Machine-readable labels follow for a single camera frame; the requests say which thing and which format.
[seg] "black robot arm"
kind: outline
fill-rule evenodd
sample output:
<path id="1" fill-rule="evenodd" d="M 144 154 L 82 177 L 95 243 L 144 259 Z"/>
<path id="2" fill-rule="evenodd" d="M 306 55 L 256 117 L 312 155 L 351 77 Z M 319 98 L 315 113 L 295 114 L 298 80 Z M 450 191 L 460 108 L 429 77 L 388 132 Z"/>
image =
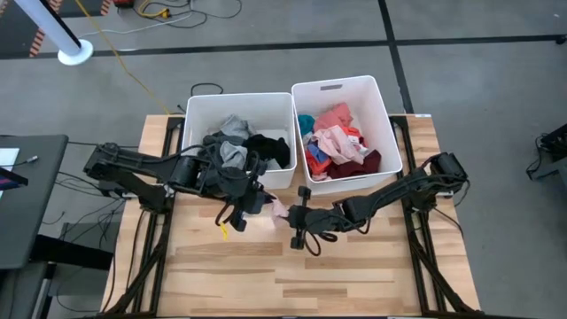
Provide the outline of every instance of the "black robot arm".
<path id="1" fill-rule="evenodd" d="M 425 170 L 428 164 L 431 171 L 429 174 Z M 330 231 L 357 230 L 364 234 L 368 232 L 370 219 L 376 211 L 399 199 L 409 198 L 416 209 L 429 211 L 436 206 L 437 193 L 455 193 L 467 181 L 468 176 L 457 158 L 452 153 L 443 152 L 430 157 L 423 165 L 398 181 L 367 196 L 353 196 L 336 201 L 331 209 L 307 207 L 310 190 L 300 188 L 299 195 L 304 198 L 303 205 L 290 207 L 287 218 L 290 226 L 296 229 L 291 248 L 303 249 L 307 233 L 327 241 L 337 240 Z M 364 225 L 367 225 L 367 230 L 361 230 Z M 312 251 L 310 247 L 307 249 L 314 255 L 321 252 L 320 247 L 318 252 Z"/>
<path id="2" fill-rule="evenodd" d="M 183 155 L 191 148 L 199 148 L 198 156 Z M 257 160 L 252 171 L 235 167 L 221 167 L 215 154 L 197 145 L 163 158 L 121 149 L 117 144 L 98 145 L 83 171 L 99 181 L 115 182 L 138 196 L 143 210 L 164 214 L 172 210 L 168 200 L 172 191 L 189 193 L 201 198 L 224 201 L 234 206 L 225 220 L 238 231 L 244 231 L 246 222 L 242 212 L 258 214 L 269 195 L 258 183 L 258 176 L 266 171 L 266 164 Z M 160 184 L 148 184 L 136 175 L 155 177 Z"/>

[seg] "table leg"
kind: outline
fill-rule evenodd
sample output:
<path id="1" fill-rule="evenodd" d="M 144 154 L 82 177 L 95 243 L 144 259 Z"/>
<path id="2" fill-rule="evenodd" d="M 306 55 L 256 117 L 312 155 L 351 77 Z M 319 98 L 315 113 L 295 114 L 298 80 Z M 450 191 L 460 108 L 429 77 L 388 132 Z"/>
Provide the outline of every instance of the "table leg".
<path id="1" fill-rule="evenodd" d="M 108 270 L 113 254 L 57 238 L 37 235 L 30 259 Z"/>

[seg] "yellow cable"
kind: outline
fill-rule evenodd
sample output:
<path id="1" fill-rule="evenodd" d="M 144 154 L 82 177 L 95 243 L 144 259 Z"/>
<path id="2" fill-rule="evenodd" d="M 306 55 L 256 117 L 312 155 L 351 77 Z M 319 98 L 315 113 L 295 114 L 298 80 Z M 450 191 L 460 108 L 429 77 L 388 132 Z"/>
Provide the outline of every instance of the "yellow cable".
<path id="1" fill-rule="evenodd" d="M 92 17 L 90 16 L 90 14 L 87 12 L 87 9 L 85 9 L 85 7 L 82 5 L 81 0 L 74 0 L 77 5 L 79 6 L 79 8 L 81 9 L 82 13 L 84 13 L 84 15 L 89 19 L 90 23 L 92 24 L 93 27 L 95 27 L 95 29 L 98 31 L 98 33 L 100 34 L 100 36 L 103 37 L 103 39 L 105 40 L 106 44 L 108 44 L 108 46 L 110 47 L 110 49 L 113 51 L 114 56 L 116 56 L 116 58 L 118 59 L 118 62 L 120 62 L 120 65 L 122 66 L 122 68 L 124 69 L 124 72 L 126 72 L 126 74 L 128 74 L 132 79 L 134 79 L 134 81 L 136 81 L 138 84 L 140 84 L 140 86 L 142 88 L 145 89 L 145 91 L 148 93 L 148 95 L 153 98 L 159 106 L 161 106 L 161 108 L 163 109 L 163 111 L 167 114 L 170 115 L 171 112 L 169 112 L 169 110 L 167 109 L 167 107 L 158 100 L 158 98 L 155 96 L 155 94 L 153 94 L 153 92 L 148 89 L 142 82 L 140 82 L 140 80 L 138 80 L 132 73 L 129 72 L 129 70 L 126 68 L 126 66 L 124 65 L 124 62 L 122 61 L 122 58 L 120 57 L 120 54 L 118 54 L 118 51 L 116 51 L 116 49 L 114 48 L 113 44 L 110 42 L 110 40 L 108 40 L 108 38 L 106 37 L 105 33 L 100 29 L 100 26 L 98 25 L 98 23 L 92 19 Z"/>
<path id="2" fill-rule="evenodd" d="M 139 15 L 141 15 L 143 17 L 147 17 L 147 18 L 155 18 L 155 17 L 159 17 L 159 16 L 162 16 L 164 18 L 167 17 L 167 9 L 161 9 L 160 12 L 156 12 L 156 13 L 144 13 L 143 9 L 145 9 L 145 7 L 147 6 L 146 4 L 149 1 L 150 0 L 145 0 L 142 4 L 140 4 L 140 6 L 138 7 L 138 14 Z"/>

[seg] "bin handle cutout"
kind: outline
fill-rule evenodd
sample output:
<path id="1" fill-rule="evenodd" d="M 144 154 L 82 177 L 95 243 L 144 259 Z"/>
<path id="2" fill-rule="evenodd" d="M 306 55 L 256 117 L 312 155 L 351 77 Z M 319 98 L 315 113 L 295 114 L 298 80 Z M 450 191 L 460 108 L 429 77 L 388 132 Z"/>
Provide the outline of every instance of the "bin handle cutout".
<path id="1" fill-rule="evenodd" d="M 325 86 L 321 86 L 321 90 L 340 89 L 342 87 L 343 87 L 343 84 L 325 85 Z"/>

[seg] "pink cloth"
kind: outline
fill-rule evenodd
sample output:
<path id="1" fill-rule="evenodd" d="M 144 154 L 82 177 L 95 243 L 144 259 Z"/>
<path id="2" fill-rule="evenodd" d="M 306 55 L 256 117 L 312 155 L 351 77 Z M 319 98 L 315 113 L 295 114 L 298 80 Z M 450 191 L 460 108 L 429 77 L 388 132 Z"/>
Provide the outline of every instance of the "pink cloth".
<path id="1" fill-rule="evenodd" d="M 311 175 L 311 179 L 316 182 L 320 182 L 320 181 L 330 181 L 332 178 L 330 178 L 326 172 L 323 172 L 322 174 L 319 175 Z"/>
<path id="2" fill-rule="evenodd" d="M 349 127 L 353 117 L 351 116 L 351 110 L 348 109 L 346 103 L 341 103 L 335 105 L 331 110 L 319 115 L 315 120 L 315 125 L 313 130 L 316 132 L 319 129 L 331 128 L 335 125 Z"/>
<path id="3" fill-rule="evenodd" d="M 268 209 L 272 211 L 272 222 L 276 228 L 289 228 L 289 223 L 284 219 L 290 213 L 285 209 L 284 204 L 276 197 L 276 195 L 269 193 L 276 199 L 272 199 L 270 204 L 267 204 Z"/>
<path id="4" fill-rule="evenodd" d="M 329 155 L 337 165 L 354 161 L 364 163 L 364 157 L 358 152 L 348 136 L 339 125 L 332 128 L 321 129 L 313 134 L 313 139 L 319 141 L 317 145 L 321 151 Z"/>

